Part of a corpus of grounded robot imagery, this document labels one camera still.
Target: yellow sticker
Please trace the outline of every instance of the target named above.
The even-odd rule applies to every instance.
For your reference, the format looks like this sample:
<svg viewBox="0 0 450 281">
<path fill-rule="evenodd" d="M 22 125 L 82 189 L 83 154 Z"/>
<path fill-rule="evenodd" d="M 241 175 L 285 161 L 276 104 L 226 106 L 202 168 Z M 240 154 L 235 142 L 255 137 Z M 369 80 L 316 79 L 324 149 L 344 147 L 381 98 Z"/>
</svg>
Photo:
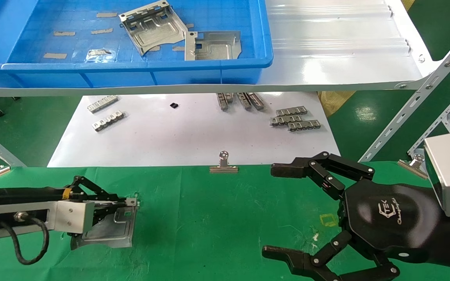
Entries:
<svg viewBox="0 0 450 281">
<path fill-rule="evenodd" d="M 324 215 L 320 215 L 320 223 L 323 226 L 327 226 L 329 228 L 333 228 L 338 225 L 336 218 L 332 213 L 325 213 Z"/>
</svg>

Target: white shelf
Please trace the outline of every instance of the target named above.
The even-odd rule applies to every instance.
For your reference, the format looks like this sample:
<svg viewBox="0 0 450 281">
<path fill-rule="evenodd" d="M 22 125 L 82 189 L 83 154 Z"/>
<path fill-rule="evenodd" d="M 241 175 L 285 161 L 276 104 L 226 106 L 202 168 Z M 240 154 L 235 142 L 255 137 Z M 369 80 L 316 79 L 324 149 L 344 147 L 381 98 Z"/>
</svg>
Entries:
<svg viewBox="0 0 450 281">
<path fill-rule="evenodd" d="M 84 96 L 48 167 L 126 167 L 218 165 L 220 151 L 231 165 L 291 163 L 321 151 L 339 155 L 316 93 L 259 93 L 264 110 L 243 109 L 237 98 L 222 112 L 216 94 L 145 94 L 120 96 L 91 114 L 86 107 L 104 96 Z M 176 109 L 171 103 L 178 103 Z M 318 119 L 317 130 L 288 132 L 271 127 L 275 110 L 304 105 L 305 120 Z M 121 110 L 125 119 L 100 132 L 91 124 Z"/>
<path fill-rule="evenodd" d="M 396 89 L 427 77 L 440 63 L 432 61 L 400 0 L 266 3 L 274 61 L 257 85 L 0 89 L 0 96 Z"/>
</svg>

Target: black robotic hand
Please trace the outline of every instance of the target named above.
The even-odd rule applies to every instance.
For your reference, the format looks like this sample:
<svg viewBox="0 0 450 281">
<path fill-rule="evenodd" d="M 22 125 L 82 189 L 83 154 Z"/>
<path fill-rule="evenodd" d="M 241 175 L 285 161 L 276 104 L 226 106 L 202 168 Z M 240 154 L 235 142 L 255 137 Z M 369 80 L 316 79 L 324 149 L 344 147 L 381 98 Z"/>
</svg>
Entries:
<svg viewBox="0 0 450 281">
<path fill-rule="evenodd" d="M 345 189 L 328 170 L 356 183 Z M 282 178 L 308 177 L 341 201 L 342 232 L 315 255 L 263 247 L 265 258 L 285 261 L 292 274 L 315 281 L 389 281 L 400 270 L 388 258 L 450 267 L 450 217 L 443 213 L 432 189 L 373 183 L 374 169 L 327 152 L 295 158 L 291 164 L 273 164 L 270 173 Z M 377 267 L 336 275 L 326 264 L 347 245 Z"/>
</svg>

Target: green table mat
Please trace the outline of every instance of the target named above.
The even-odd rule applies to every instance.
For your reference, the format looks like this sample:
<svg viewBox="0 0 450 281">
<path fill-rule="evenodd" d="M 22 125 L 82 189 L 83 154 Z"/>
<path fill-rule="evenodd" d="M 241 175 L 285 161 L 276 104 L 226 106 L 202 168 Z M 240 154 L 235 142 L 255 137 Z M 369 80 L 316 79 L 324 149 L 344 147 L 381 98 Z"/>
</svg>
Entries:
<svg viewBox="0 0 450 281">
<path fill-rule="evenodd" d="M 394 162 L 372 162 L 377 183 L 426 180 Z M 0 280 L 11 281 L 285 281 L 285 263 L 261 256 L 266 244 L 313 254 L 335 236 L 338 203 L 308 179 L 273 178 L 268 165 L 210 174 L 208 167 L 24 168 L 0 177 L 0 187 L 63 187 L 80 174 L 120 196 L 139 193 L 134 246 L 88 245 L 70 250 L 70 238 L 50 233 L 50 248 L 34 265 L 20 265 L 10 238 L 0 239 Z M 35 256 L 41 233 L 19 236 L 23 256 Z M 393 260 L 397 278 L 450 280 L 450 268 Z M 329 267 L 337 274 L 374 264 L 347 247 Z"/>
</svg>

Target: blue bin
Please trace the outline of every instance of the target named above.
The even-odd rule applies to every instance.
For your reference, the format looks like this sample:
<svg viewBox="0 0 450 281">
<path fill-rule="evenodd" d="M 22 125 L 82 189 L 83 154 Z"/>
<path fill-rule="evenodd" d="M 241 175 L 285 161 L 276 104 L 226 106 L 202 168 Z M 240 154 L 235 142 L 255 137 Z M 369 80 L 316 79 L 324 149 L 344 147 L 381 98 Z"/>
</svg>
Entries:
<svg viewBox="0 0 450 281">
<path fill-rule="evenodd" d="M 240 30 L 238 59 L 185 61 L 171 44 L 139 55 L 117 16 L 154 0 L 0 0 L 0 87 L 128 87 L 255 84 L 273 61 L 264 0 L 169 0 L 196 32 Z M 113 28 L 104 34 L 93 30 Z M 75 32 L 54 36 L 54 32 Z M 116 52 L 109 62 L 86 61 L 89 50 Z M 67 54 L 64 59 L 45 53 Z"/>
</svg>

